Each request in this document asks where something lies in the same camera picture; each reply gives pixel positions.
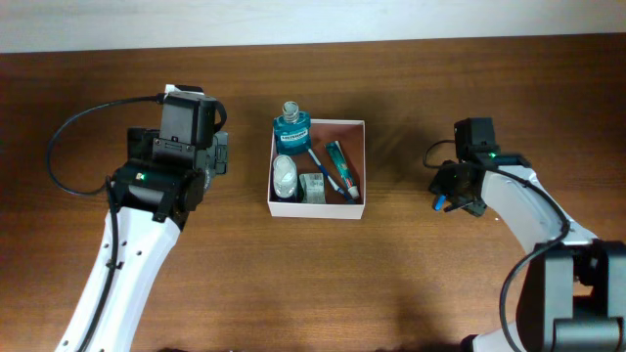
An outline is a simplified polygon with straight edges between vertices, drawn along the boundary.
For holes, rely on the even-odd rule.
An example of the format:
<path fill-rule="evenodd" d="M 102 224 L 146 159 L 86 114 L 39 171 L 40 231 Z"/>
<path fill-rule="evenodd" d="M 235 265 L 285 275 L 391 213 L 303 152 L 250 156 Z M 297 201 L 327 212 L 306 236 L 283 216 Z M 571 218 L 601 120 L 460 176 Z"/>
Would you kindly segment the white square cardboard box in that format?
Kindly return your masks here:
<path fill-rule="evenodd" d="M 312 150 L 334 180 L 345 187 L 325 145 L 339 141 L 360 197 L 354 204 L 325 182 L 325 204 L 278 201 L 273 190 L 273 160 L 276 152 L 274 133 L 271 133 L 270 159 L 267 181 L 267 203 L 273 217 L 299 217 L 360 220 L 367 203 L 366 124 L 364 120 L 312 119 L 309 130 Z"/>

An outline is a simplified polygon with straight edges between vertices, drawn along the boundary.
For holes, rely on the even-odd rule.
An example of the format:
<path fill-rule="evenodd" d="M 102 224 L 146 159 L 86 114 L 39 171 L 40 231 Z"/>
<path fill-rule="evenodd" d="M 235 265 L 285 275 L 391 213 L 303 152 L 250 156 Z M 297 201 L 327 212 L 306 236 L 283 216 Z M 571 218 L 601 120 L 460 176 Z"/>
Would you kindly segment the green white soap packet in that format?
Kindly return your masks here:
<path fill-rule="evenodd" d="M 322 173 L 304 173 L 299 175 L 303 190 L 304 203 L 325 204 L 325 177 Z"/>

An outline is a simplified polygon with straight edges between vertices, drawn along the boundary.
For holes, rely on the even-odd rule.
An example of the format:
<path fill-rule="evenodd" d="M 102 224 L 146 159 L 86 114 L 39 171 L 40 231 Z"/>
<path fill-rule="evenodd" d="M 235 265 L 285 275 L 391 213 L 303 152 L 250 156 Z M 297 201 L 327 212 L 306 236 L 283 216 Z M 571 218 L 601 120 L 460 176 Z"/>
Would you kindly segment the teal mouthwash bottle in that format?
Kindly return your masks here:
<path fill-rule="evenodd" d="M 311 117 L 293 101 L 283 104 L 282 114 L 273 120 L 277 154 L 297 155 L 311 148 Z"/>

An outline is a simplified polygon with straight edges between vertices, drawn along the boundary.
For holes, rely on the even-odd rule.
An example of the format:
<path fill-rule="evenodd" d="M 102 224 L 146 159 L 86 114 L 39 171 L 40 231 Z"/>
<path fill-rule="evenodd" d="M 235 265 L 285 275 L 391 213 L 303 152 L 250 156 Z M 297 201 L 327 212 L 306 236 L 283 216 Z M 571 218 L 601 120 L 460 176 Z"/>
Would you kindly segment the green toothpaste tube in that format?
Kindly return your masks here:
<path fill-rule="evenodd" d="M 358 199 L 360 197 L 360 193 L 358 191 L 357 185 L 354 182 L 354 178 L 351 174 L 347 159 L 343 153 L 340 142 L 329 142 L 325 145 L 325 149 L 331 157 L 333 163 L 335 164 L 335 168 L 337 169 L 348 193 L 353 199 Z"/>

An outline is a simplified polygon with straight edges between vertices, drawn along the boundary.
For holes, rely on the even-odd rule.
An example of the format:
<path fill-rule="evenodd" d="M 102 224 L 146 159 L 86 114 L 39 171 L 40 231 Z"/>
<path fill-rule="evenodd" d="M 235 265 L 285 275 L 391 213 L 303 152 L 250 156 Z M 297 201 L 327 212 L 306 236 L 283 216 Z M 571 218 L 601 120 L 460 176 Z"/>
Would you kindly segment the blue disposable razor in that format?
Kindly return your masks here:
<path fill-rule="evenodd" d="M 446 196 L 445 195 L 437 195 L 433 202 L 433 209 L 435 211 L 440 211 L 445 204 Z"/>

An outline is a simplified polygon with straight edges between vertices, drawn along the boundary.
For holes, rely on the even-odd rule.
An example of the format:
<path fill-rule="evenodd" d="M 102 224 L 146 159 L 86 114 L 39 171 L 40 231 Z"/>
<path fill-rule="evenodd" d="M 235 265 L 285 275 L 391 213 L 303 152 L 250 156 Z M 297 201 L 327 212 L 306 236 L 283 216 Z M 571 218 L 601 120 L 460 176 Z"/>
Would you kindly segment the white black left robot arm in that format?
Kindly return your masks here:
<path fill-rule="evenodd" d="M 109 205 L 102 241 L 60 351 L 130 349 L 161 265 L 227 171 L 221 102 L 175 84 L 147 100 L 161 105 L 160 126 L 128 129 L 127 160 L 100 188 Z"/>

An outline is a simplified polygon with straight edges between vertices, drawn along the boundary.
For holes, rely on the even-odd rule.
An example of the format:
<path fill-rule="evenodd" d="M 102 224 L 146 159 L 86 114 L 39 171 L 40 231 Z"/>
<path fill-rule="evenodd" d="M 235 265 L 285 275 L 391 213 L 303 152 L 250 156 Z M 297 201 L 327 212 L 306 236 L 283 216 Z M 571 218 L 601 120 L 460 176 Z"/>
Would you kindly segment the blue white toothbrush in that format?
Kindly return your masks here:
<path fill-rule="evenodd" d="M 319 158 L 316 156 L 316 154 L 314 153 L 314 151 L 309 148 L 308 150 L 308 154 L 310 155 L 310 157 L 312 158 L 313 162 L 315 163 L 315 165 L 318 167 L 319 171 L 323 174 L 323 176 L 327 179 L 327 181 L 330 183 L 332 189 L 339 193 L 340 195 L 343 196 L 343 198 L 345 199 L 345 201 L 348 204 L 354 204 L 355 201 L 353 199 L 352 196 L 350 196 L 348 194 L 347 191 L 345 191 L 336 181 L 335 179 L 331 176 L 331 174 L 328 172 L 328 170 L 324 167 L 324 165 L 321 163 L 321 161 L 319 160 Z"/>

